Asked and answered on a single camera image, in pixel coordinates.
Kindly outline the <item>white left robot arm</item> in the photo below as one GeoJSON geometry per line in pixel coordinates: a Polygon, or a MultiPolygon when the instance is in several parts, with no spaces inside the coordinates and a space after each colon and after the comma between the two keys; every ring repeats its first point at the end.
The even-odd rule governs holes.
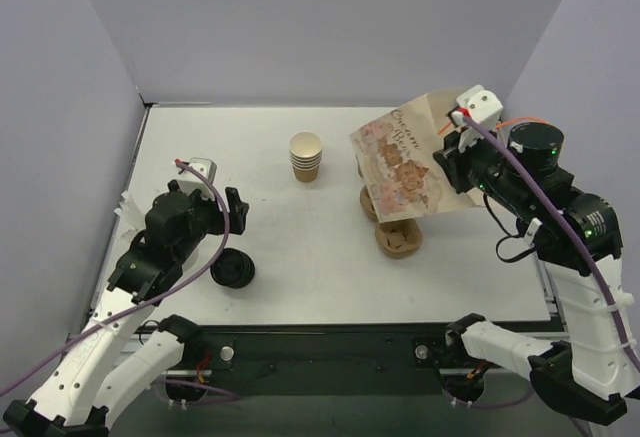
{"type": "Polygon", "coordinates": [[[64,359],[28,399],[3,415],[17,436],[106,436],[122,412],[164,371],[195,366],[203,355],[201,328],[177,315],[163,319],[149,340],[115,362],[135,331],[181,279],[183,266],[208,235],[240,235],[248,203],[233,187],[221,207],[214,193],[184,193],[177,181],[156,197],[144,227],[118,259],[91,320],[64,349],[64,359]]]}

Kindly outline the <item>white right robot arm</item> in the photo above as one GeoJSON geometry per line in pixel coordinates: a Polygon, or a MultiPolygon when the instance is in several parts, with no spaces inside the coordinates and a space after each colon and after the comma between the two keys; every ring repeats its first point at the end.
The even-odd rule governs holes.
{"type": "Polygon", "coordinates": [[[568,339],[548,342],[500,327],[478,314],[448,325],[446,358],[485,361],[527,379],[552,410],[607,426],[639,394],[639,357],[622,288],[622,237],[615,210],[578,189],[559,164],[560,129],[524,122],[505,142],[490,131],[470,147],[453,132],[434,157],[458,192],[479,190],[516,219],[517,237],[544,265],[568,339]]]}

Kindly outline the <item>paper bag with orange handles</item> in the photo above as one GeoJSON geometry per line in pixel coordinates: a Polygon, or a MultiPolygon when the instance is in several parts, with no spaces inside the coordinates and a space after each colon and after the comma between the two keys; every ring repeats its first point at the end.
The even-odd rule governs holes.
{"type": "Polygon", "coordinates": [[[365,124],[350,134],[361,177],[380,222],[416,219],[477,207],[478,190],[456,193],[433,154],[444,138],[460,136],[468,154],[479,146],[480,134],[455,129],[471,118],[487,130],[500,127],[503,103],[481,85],[468,90],[431,91],[365,124]]]}

